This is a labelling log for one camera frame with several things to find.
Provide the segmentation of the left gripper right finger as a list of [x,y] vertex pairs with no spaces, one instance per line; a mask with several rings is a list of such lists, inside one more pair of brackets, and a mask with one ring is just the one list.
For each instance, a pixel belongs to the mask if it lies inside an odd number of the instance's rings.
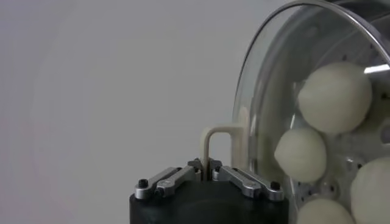
[[266,180],[248,170],[223,166],[220,161],[215,159],[210,159],[208,166],[208,176],[211,180],[229,182],[248,198],[265,197],[270,201],[283,201],[285,199],[285,193],[277,181]]

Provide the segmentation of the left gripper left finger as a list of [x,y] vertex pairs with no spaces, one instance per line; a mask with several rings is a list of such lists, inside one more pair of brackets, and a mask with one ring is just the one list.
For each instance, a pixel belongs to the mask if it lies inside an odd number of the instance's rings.
[[140,179],[135,186],[134,196],[148,200],[155,194],[170,197],[186,181],[202,180],[202,164],[199,158],[188,161],[185,167],[169,167],[149,179]]

